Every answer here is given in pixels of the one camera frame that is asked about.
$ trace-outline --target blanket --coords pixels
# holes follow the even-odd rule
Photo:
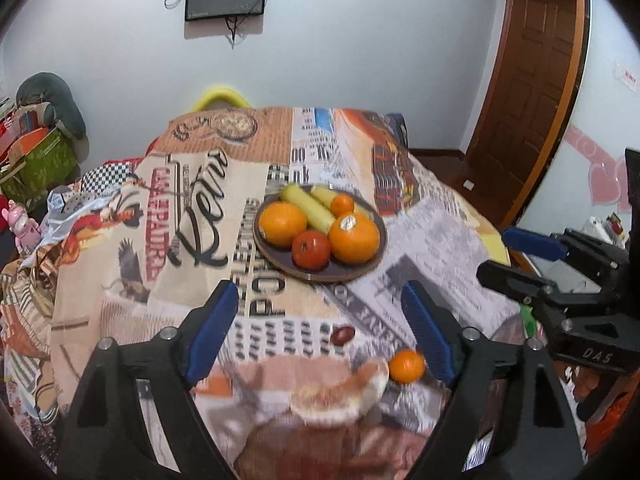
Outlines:
[[[252,224],[265,197],[289,182],[332,184],[374,206],[388,233],[380,265],[353,282],[321,286],[269,264]],[[375,113],[267,108],[180,117],[119,192],[81,216],[62,243],[48,341],[59,416],[98,340],[126,344],[178,326],[220,279],[230,279],[239,313],[194,394],[238,475],[275,480],[305,463],[324,476],[404,478],[449,397],[430,373],[407,386],[390,381],[355,426],[321,434],[292,416],[289,397],[311,383],[340,383],[373,357],[414,348],[399,307],[409,279],[438,294],[462,324],[521,342],[518,305],[475,279],[483,260],[506,260],[496,238]],[[332,331],[345,325],[355,337],[334,346]],[[148,388],[139,391],[156,455],[175,468]],[[494,393],[485,430],[495,421],[498,385]]]

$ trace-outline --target orange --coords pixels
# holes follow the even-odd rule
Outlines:
[[[331,213],[333,213],[335,217],[338,217],[344,213],[351,213],[353,212],[353,209],[355,207],[356,207],[356,203],[353,201],[353,198],[343,193],[336,195],[334,199],[331,200],[331,203],[329,204],[329,209],[331,210]]]
[[[375,256],[380,247],[380,231],[367,216],[345,213],[329,229],[331,252],[347,265],[361,265]]]
[[[389,376],[397,383],[409,384],[424,375],[424,357],[413,350],[401,350],[389,361]]]
[[[260,215],[258,227],[270,244],[289,249],[293,239],[306,231],[306,216],[296,205],[274,202]]]

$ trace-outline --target plush pillow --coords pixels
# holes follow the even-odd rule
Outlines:
[[[32,75],[20,85],[15,95],[18,106],[36,105],[49,102],[56,111],[56,126],[70,133],[76,139],[86,135],[86,126],[80,110],[65,81],[52,73],[40,72]]]

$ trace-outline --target blue gripper pad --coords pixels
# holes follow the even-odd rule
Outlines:
[[[227,280],[221,281],[202,307],[202,311],[206,316],[198,320],[202,324],[188,346],[188,364],[183,373],[184,379],[191,386],[195,386],[198,381],[209,375],[225,341],[226,333],[238,313],[236,285]]]
[[[460,324],[448,310],[437,306],[415,280],[402,288],[401,304],[429,370],[450,388],[464,362]]]
[[[548,236],[508,227],[502,233],[502,243],[519,253],[531,254],[550,262],[564,260],[568,249],[558,240]]]

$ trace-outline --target plate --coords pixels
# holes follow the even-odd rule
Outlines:
[[[300,186],[306,192],[310,192],[313,186]],[[260,215],[262,212],[274,202],[280,200],[279,195],[267,195],[264,199],[264,202],[258,209],[258,212],[255,215],[254,220],[254,239],[255,244],[258,246],[260,254],[267,259],[271,264],[273,264],[278,269],[290,274],[291,276],[295,276],[300,280],[304,280],[306,282],[319,282],[319,283],[336,283],[336,282],[350,282],[351,280],[355,280],[359,278],[363,274],[366,274],[370,270],[374,269],[380,263],[382,259],[382,254],[386,248],[386,228],[385,223],[382,220],[382,217],[378,214],[372,206],[369,205],[363,198],[350,193],[348,191],[334,189],[335,192],[344,193],[345,195],[353,198],[353,201],[359,205],[361,205],[364,209],[369,211],[372,214],[372,219],[376,223],[378,230],[380,231],[380,248],[375,256],[370,259],[367,263],[359,265],[359,266],[348,266],[340,263],[333,256],[329,260],[327,266],[316,272],[308,272],[305,269],[297,266],[293,262],[293,256],[291,254],[291,250],[279,249],[265,240],[260,234],[260,229],[258,228],[258,221],[260,219]]]

